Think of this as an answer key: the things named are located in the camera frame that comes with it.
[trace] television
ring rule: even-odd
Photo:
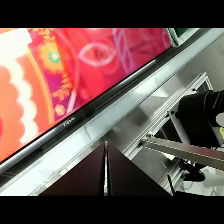
[[[165,28],[0,28],[0,173],[170,47]]]

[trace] silver metal bar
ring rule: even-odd
[[[224,153],[221,151],[155,137],[152,137],[149,140],[142,139],[141,142],[145,148],[168,153],[182,159],[224,170]]]

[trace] orange flower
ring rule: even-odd
[[[54,74],[64,70],[64,66],[61,62],[60,54],[55,42],[45,42],[39,47],[38,51],[46,69]]]

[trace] red screen image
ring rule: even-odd
[[[170,46],[164,28],[0,28],[0,161]]]

